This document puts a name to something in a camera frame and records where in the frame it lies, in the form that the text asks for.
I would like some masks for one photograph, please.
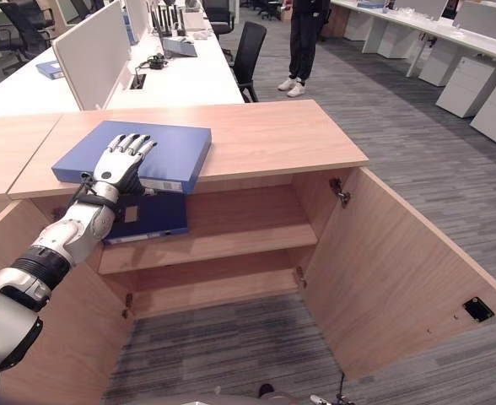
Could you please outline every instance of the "wooden desk surface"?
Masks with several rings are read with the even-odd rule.
[[[0,119],[0,200],[6,198],[8,189],[61,115]]]
[[[51,167],[103,120],[211,128],[213,146],[202,168],[201,182],[353,167],[368,162],[313,100],[85,111],[61,117],[8,195],[17,199],[73,192],[77,185],[59,182]]]

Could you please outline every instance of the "open cabinet door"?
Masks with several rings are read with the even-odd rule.
[[[0,213],[0,269],[24,253],[49,220],[30,201]],[[40,312],[44,328],[25,358],[1,373],[0,403],[99,403],[132,324],[122,303],[83,263]]]
[[[350,379],[496,316],[496,281],[365,168],[352,170],[305,270],[305,303]]]

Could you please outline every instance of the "robot finger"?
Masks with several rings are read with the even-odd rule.
[[[137,154],[141,155],[141,159],[145,159],[145,156],[147,156],[148,152],[150,152],[150,149],[154,148],[157,145],[156,142],[150,141],[146,142],[141,149],[137,152]]]
[[[126,137],[126,135],[117,135],[116,137],[113,138],[113,140],[110,142],[109,145],[107,145],[107,149],[110,151],[110,152],[113,152],[113,150],[115,150],[116,148],[116,145],[119,144],[119,142],[124,139]]]
[[[135,141],[130,143],[130,146],[127,149],[130,149],[128,152],[131,155],[136,154],[137,150],[141,147],[143,142],[147,141],[150,138],[149,135],[142,135],[141,137],[137,138]]]
[[[131,133],[128,135],[126,138],[122,139],[118,145],[116,145],[116,148],[120,150],[121,152],[124,152],[127,150],[127,148],[130,146],[130,143],[132,143],[134,140],[139,138],[138,133]]]

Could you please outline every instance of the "white sneaker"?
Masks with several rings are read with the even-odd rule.
[[[288,92],[288,97],[299,97],[306,93],[306,85],[302,85],[299,82],[295,83],[295,86]]]
[[[282,84],[280,84],[278,86],[278,90],[280,90],[280,91],[289,91],[293,87],[295,87],[295,84],[296,83],[297,83],[297,80],[295,80],[294,78],[287,78],[287,80],[285,82],[283,82]]]

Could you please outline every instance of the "blue binder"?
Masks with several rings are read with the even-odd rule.
[[[38,63],[36,65],[36,68],[38,69],[38,72],[51,79],[64,77],[64,73],[62,72],[61,66],[59,65],[59,62],[57,60]]]
[[[211,146],[211,130],[197,127],[103,121],[52,167],[59,181],[79,183],[92,173],[105,147],[119,134],[150,135],[157,143],[139,168],[145,187],[189,194]]]
[[[104,243],[145,240],[188,232],[186,199],[176,192],[156,196],[121,196],[116,219]]]

